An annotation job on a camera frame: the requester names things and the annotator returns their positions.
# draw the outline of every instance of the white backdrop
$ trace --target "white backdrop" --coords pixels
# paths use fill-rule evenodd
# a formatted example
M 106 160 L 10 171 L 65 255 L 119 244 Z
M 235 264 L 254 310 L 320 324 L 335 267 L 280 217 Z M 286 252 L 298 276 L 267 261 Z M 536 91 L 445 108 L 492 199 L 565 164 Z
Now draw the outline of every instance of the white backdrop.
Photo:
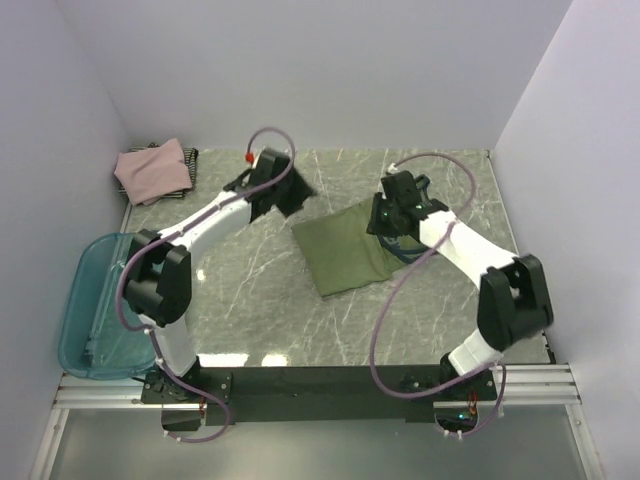
M 640 468 L 640 3 L 575 0 L 496 147 L 608 478 Z
M 570 0 L 58 0 L 129 133 L 494 147 Z
M 80 255 L 121 220 L 111 179 L 129 138 L 54 2 L 3 2 L 0 65 L 0 478 L 15 480 L 60 381 Z

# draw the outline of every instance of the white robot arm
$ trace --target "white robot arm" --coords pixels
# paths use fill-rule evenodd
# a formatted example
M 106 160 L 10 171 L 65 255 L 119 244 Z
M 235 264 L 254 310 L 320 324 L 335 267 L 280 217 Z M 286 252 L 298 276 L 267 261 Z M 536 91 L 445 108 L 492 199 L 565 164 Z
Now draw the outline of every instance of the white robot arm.
M 265 149 L 253 168 L 225 186 L 199 212 L 160 232 L 138 232 L 129 256 L 157 238 L 184 231 L 186 225 L 213 205 L 275 178 L 288 161 L 285 154 Z M 197 363 L 185 324 L 192 269 L 210 247 L 267 213 L 272 206 L 289 215 L 302 208 L 304 200 L 314 194 L 295 170 L 285 180 L 260 194 L 224 206 L 176 240 L 149 252 L 131 271 L 124 297 L 141 321 L 154 327 L 164 361 L 178 377 L 187 375 Z M 424 189 L 418 190 L 417 180 L 407 171 L 387 175 L 381 182 L 385 193 L 374 196 L 368 232 L 386 237 L 412 235 L 424 245 L 433 246 L 455 222 L 438 252 L 465 273 L 480 292 L 478 326 L 443 357 L 442 381 L 500 359 L 509 346 L 551 324 L 553 315 L 544 273 L 535 257 L 519 257 L 483 238 L 460 222 L 446 205 L 429 199 Z
M 383 193 L 374 196 L 367 231 L 385 237 L 411 235 L 458 267 L 479 290 L 477 328 L 445 355 L 441 381 L 469 373 L 499 360 L 519 340 L 541 332 L 553 322 L 542 264 L 533 255 L 504 250 L 462 223 L 442 202 L 429 199 L 429 179 L 396 171 L 381 179 Z
M 185 376 L 197 362 L 185 315 L 191 301 L 191 272 L 203 254 L 230 233 L 267 213 L 272 206 L 288 216 L 301 209 L 303 202 L 315 192 L 292 168 L 271 188 L 226 205 L 225 200 L 276 178 L 289 162 L 286 154 L 266 148 L 251 168 L 226 185 L 207 206 L 160 232 L 141 230 L 135 235 L 129 258 L 158 238 L 181 233 L 172 242 L 145 254 L 131 270 L 124 289 L 124 298 L 140 321 L 154 328 L 164 362 L 178 377 Z M 185 232 L 187 225 L 217 205 L 224 206 Z

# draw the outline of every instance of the green towel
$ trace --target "green towel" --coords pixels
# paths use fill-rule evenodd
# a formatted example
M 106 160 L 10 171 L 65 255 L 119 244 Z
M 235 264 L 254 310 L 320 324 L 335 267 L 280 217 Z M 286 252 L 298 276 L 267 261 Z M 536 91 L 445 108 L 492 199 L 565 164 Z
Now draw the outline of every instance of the green towel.
M 291 227 L 321 297 L 388 280 L 406 265 L 367 234 L 372 203 L 370 198 Z M 395 243 L 402 249 L 423 247 L 409 236 Z

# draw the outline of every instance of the translucent blue bin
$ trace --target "translucent blue bin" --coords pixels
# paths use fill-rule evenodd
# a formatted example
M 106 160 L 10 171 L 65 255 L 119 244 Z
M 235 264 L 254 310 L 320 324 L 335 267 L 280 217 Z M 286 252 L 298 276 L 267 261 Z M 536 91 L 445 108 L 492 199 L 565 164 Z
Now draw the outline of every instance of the translucent blue bin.
M 112 233 L 82 254 L 62 327 L 58 358 L 71 375 L 117 380 L 144 375 L 154 364 L 149 337 L 129 332 L 115 311 L 115 291 L 133 234 Z M 125 317 L 140 325 L 124 302 Z

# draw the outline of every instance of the pink cloth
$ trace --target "pink cloth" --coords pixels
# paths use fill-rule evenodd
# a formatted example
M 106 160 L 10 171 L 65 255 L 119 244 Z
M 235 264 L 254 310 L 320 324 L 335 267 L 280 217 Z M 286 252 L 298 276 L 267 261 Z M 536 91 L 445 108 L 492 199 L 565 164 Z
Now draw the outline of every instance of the pink cloth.
M 134 205 L 149 205 L 162 195 L 191 188 L 184 152 L 175 138 L 157 148 L 119 154 L 114 174 Z

